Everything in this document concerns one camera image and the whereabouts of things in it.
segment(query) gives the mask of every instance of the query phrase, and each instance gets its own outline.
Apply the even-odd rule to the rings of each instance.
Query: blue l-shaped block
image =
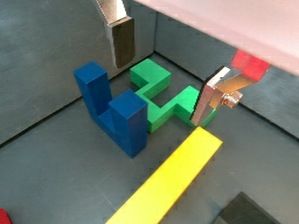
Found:
[[[73,71],[89,115],[132,158],[147,144],[147,103],[128,89],[112,100],[108,73],[96,62]]]

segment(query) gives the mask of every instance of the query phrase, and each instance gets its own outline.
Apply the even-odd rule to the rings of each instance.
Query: yellow block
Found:
[[[221,141],[203,128],[197,128],[107,224],[159,223],[220,145]]]

